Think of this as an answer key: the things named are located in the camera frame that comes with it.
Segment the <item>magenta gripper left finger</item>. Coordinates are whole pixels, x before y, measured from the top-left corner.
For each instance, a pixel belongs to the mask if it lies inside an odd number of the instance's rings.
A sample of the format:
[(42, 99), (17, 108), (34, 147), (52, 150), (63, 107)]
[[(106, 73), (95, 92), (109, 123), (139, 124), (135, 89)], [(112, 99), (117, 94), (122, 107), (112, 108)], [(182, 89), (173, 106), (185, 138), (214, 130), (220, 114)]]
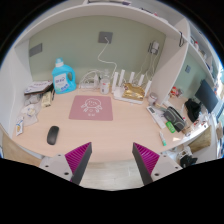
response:
[(92, 143), (88, 142), (84, 145), (73, 149), (65, 154), (65, 158), (72, 171), (71, 182), (79, 185), (84, 175), (88, 161), (92, 154)]

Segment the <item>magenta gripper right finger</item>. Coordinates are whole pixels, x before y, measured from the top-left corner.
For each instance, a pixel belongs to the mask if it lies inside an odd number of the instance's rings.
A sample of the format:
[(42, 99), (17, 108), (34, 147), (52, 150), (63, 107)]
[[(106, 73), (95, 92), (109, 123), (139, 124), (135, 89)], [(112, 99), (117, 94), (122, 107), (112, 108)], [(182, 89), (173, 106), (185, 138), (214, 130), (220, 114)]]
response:
[(153, 180), (151, 174), (159, 160), (159, 155), (138, 143), (133, 143), (132, 153), (139, 169), (143, 184), (148, 185), (152, 183)]

